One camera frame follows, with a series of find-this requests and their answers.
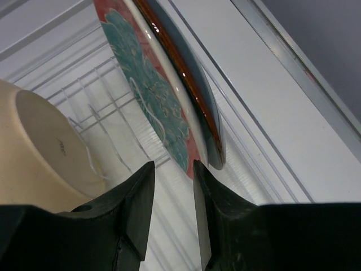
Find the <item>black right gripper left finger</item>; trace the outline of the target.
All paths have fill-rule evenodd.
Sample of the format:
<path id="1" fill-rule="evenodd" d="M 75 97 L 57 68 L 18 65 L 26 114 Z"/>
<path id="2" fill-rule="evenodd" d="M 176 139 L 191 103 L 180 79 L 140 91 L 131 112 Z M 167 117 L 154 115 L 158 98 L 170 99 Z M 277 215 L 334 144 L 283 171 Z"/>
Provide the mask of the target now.
<path id="1" fill-rule="evenodd" d="M 138 270 L 146 258 L 155 164 L 70 212 L 1 206 L 2 270 Z"/>

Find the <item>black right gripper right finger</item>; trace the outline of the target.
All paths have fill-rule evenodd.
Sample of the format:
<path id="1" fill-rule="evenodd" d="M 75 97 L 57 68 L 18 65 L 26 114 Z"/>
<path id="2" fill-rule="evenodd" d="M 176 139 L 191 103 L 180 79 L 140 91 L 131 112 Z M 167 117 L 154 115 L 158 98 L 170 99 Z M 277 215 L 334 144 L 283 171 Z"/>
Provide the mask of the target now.
<path id="1" fill-rule="evenodd" d="M 193 192 L 202 270 L 359 270 L 360 204 L 258 206 L 199 160 Z"/>

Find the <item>red plate teal flower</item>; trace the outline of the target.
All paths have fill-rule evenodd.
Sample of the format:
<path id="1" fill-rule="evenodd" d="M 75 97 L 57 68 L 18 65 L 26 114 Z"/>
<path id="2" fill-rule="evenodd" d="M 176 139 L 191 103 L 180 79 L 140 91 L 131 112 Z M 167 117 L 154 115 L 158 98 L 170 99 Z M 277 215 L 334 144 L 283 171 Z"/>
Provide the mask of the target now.
<path id="1" fill-rule="evenodd" d="M 121 71 L 165 149 L 193 179 L 193 162 L 208 161 L 200 121 L 167 50 L 160 27 L 135 1 L 94 1 Z"/>

